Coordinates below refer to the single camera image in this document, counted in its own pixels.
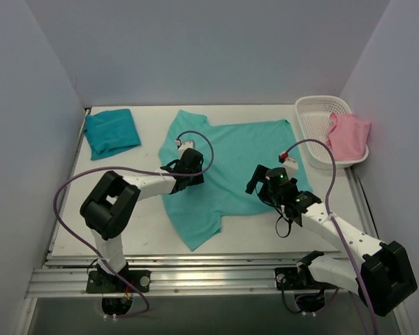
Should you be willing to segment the mint green t shirt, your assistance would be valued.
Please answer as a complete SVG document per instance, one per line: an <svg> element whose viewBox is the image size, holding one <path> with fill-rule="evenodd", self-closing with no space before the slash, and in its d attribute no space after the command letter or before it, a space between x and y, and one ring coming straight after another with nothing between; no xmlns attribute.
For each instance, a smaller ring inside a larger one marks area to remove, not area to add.
<svg viewBox="0 0 419 335"><path fill-rule="evenodd" d="M162 197L172 226L191 251L220 233L222 217L271 210L246 193L247 183L257 165L275 168L279 154L296 142L285 119L213 126L204 115L180 110L159 150L162 164L177 157L177 137L194 140L209 167L203 184Z"/></svg>

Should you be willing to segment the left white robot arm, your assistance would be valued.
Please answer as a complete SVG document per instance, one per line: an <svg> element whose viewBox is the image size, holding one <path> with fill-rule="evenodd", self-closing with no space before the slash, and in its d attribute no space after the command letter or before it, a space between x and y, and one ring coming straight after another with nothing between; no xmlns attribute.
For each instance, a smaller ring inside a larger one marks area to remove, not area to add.
<svg viewBox="0 0 419 335"><path fill-rule="evenodd" d="M137 202L157 195L170 195L204 182L203 154L187 148L179 158L160 167L155 175L122 176L106 172L80 208L91 230L98 264L104 272L101 283L110 292L126 287L128 264L123 252L122 232L128 225Z"/></svg>

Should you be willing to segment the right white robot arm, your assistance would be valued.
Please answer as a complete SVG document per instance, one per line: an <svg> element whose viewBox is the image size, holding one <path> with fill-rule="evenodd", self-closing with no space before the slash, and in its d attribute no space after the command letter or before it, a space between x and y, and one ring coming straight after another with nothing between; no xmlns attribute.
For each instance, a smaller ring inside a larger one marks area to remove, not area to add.
<svg viewBox="0 0 419 335"><path fill-rule="evenodd" d="M297 282L304 288L335 286L372 305L378 316L389 314L417 289L406 249L396 241L389 244L360 231L309 191L301 191L286 169L258 165L246 192L275 209L289 225L311 231L345 255L336 260L312 251L296 264Z"/></svg>

